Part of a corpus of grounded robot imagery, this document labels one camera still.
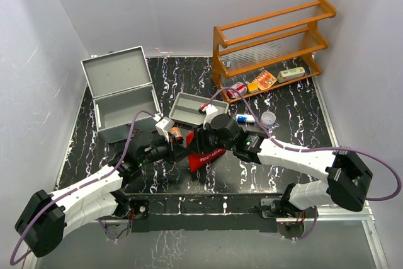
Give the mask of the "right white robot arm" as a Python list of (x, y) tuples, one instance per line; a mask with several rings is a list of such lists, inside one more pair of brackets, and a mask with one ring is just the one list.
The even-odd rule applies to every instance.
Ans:
[(262, 132), (244, 130), (227, 114), (195, 127), (190, 147), (197, 154), (223, 149), (244, 162), (280, 166), (313, 177), (310, 183), (288, 185), (277, 202), (280, 211), (290, 217), (332, 203), (360, 212), (373, 177), (357, 152), (314, 151), (273, 142)]

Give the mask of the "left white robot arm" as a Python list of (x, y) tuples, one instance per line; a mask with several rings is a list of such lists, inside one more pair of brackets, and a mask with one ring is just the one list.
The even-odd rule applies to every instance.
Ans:
[(120, 190), (137, 177), (145, 164), (164, 160), (180, 162), (190, 151), (175, 135), (138, 133), (126, 141), (122, 153), (97, 173), (67, 188), (48, 193), (39, 190), (29, 199), (15, 224), (28, 253), (48, 255), (72, 231), (102, 217), (125, 217), (130, 202)]

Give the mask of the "red first aid pouch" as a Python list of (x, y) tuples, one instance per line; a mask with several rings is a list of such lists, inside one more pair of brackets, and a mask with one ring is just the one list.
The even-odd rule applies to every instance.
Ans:
[(196, 170), (206, 165), (210, 161), (217, 159), (221, 155), (226, 153), (225, 149), (215, 149), (208, 153), (197, 154), (190, 148), (191, 143), (195, 141), (195, 132), (192, 131), (186, 136), (186, 150), (188, 151), (188, 162), (190, 167), (190, 172), (194, 173)]

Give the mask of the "brown syrup bottle orange cap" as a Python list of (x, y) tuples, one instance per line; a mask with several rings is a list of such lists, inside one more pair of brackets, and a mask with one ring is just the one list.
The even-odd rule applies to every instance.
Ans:
[(176, 141), (179, 144), (183, 143), (184, 138), (183, 138), (183, 136), (181, 134), (181, 131), (180, 131), (180, 129), (178, 127), (172, 127), (169, 132), (174, 136), (174, 138), (176, 139)]

